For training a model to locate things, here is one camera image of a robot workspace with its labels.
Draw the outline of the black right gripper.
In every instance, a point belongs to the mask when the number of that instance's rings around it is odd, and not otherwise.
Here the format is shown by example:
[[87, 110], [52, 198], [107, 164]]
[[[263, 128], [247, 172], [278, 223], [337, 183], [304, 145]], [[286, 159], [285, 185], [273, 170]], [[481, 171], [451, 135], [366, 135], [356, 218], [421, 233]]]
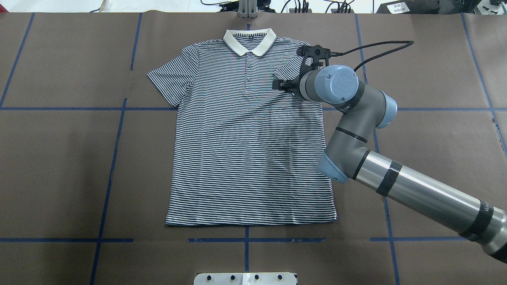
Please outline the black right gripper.
[[305, 79], [298, 78], [297, 80], [281, 80], [274, 79], [272, 81], [273, 90], [291, 91], [297, 99], [307, 99], [307, 92], [305, 90]]

